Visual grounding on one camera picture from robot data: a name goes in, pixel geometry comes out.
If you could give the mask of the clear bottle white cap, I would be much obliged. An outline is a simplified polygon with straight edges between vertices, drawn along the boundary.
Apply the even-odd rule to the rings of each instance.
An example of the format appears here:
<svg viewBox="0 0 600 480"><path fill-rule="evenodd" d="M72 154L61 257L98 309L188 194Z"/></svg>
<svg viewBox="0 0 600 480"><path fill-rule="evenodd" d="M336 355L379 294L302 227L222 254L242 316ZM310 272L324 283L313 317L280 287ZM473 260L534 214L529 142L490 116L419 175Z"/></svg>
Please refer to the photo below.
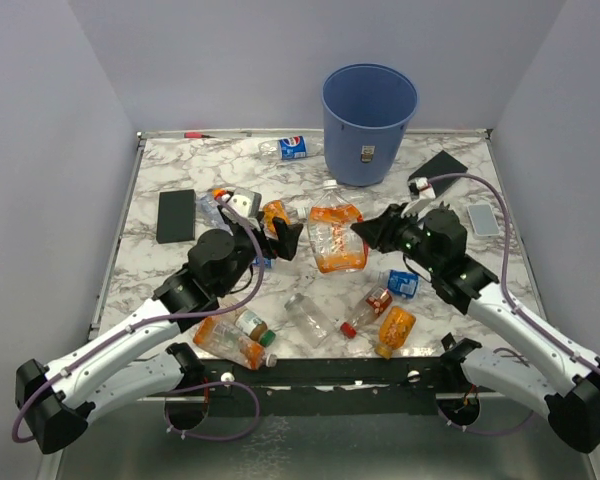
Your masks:
<svg viewBox="0 0 600 480"><path fill-rule="evenodd" d="M289 218L293 223L304 222L308 219L309 212L309 207L291 208L289 212Z"/></svg>

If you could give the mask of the small orange juice bottle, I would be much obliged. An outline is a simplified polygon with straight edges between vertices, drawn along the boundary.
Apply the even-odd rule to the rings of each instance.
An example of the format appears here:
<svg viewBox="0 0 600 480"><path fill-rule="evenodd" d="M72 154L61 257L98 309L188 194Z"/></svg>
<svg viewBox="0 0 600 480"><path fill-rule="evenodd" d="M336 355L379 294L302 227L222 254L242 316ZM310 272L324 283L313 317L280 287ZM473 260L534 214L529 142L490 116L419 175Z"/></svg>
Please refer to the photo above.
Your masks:
<svg viewBox="0 0 600 480"><path fill-rule="evenodd" d="M262 211L264 214L263 224L266 227L266 230L273 236L276 236L274 225L275 218L282 219L287 225L290 224L290 218L282 200L273 200L268 202L263 206Z"/></svg>

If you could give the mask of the large crushed orange-label bottle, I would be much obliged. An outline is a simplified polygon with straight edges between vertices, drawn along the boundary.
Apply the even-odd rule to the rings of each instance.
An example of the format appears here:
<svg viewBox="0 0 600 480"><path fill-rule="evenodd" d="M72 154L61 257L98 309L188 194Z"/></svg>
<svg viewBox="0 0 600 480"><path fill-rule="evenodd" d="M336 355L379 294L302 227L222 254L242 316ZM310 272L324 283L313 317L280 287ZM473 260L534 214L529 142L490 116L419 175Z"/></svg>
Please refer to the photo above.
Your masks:
<svg viewBox="0 0 600 480"><path fill-rule="evenodd" d="M337 181L326 180L323 193L309 210L307 219L311 250L321 273L365 268L368 247L351 229L362 221L359 209L341 195Z"/></svg>

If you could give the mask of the clear wide bottle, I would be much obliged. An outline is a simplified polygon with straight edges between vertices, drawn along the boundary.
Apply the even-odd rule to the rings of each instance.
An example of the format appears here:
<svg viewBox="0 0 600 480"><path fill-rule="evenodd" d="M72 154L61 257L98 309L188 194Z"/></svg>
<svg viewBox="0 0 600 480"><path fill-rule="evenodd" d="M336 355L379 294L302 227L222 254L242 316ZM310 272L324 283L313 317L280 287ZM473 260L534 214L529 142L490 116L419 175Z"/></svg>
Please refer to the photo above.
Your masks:
<svg viewBox="0 0 600 480"><path fill-rule="evenodd" d="M306 295L293 294L284 309L303 339L313 348L319 347L335 331L334 321Z"/></svg>

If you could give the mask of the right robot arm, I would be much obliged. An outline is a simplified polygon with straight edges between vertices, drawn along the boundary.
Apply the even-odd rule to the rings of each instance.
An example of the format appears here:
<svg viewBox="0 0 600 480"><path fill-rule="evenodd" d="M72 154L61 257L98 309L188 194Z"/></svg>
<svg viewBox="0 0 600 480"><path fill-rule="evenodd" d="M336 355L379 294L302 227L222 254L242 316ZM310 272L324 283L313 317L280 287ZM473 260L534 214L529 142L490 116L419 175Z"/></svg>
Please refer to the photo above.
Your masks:
<svg viewBox="0 0 600 480"><path fill-rule="evenodd" d="M467 231L439 206L423 220L390 205L353 231L373 250L399 252L430 275L445 303L500 335L530 363L497 359L481 347L439 367L441 383L461 391L473 383L498 391L545 418L569 447L590 453L600 444L600 356L569 339L511 298L502 280L466 252Z"/></svg>

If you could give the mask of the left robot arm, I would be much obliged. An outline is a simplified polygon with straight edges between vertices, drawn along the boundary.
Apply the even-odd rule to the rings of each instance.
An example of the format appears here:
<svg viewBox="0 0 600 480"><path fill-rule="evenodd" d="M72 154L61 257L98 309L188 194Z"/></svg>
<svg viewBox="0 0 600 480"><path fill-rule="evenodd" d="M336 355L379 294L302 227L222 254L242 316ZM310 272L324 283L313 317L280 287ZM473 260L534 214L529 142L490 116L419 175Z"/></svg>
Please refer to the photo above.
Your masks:
<svg viewBox="0 0 600 480"><path fill-rule="evenodd" d="M25 424L29 441L44 454L55 453L112 410L153 394L190 394L201 386L201 360L175 337L221 313L220 298L254 260L292 260L303 229L275 219L276 235L270 238L261 213L247 219L226 204L219 212L228 229L201 235L183 266L129 317L59 359L46 364L31 359L18 367L14 442L24 442L19 428Z"/></svg>

